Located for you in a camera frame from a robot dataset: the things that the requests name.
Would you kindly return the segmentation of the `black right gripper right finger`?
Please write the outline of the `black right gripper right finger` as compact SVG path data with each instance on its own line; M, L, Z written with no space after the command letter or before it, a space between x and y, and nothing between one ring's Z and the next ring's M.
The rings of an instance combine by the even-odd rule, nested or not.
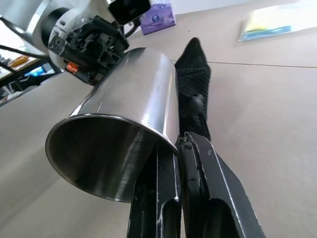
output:
M187 132L180 151L186 238L265 238L240 180L211 142Z

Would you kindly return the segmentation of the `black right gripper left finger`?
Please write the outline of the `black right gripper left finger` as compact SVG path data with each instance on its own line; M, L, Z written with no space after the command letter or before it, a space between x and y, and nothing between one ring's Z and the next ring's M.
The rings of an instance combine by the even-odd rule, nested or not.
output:
M178 159L157 142L134 185L127 238L180 238L181 207Z

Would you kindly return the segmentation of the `shiny metal cup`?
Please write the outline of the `shiny metal cup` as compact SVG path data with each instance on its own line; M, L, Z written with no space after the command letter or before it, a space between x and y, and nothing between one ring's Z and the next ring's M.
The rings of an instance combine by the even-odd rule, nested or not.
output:
M155 144L178 155L178 137L175 66L162 52L135 48L50 130L45 151L71 185L129 203Z

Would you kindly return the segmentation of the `purple tissue box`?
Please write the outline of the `purple tissue box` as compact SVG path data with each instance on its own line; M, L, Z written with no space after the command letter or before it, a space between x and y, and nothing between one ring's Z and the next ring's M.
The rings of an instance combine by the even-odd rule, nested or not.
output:
M141 31L143 35L149 35L154 32L176 25L176 19L170 3L155 3L141 17Z

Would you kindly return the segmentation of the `black background desk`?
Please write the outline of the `black background desk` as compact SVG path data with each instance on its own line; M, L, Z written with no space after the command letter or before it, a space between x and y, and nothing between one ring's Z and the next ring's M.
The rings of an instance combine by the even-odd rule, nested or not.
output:
M11 60L0 55L0 105L20 96L29 87L37 87L62 73L46 55L32 54L0 45L1 50L19 53Z

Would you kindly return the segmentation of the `blue and yellow plastic packet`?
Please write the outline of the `blue and yellow plastic packet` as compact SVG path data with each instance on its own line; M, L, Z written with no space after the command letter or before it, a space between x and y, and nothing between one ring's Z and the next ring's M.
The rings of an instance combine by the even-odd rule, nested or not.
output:
M239 41L250 41L317 27L317 5L280 5L250 12Z

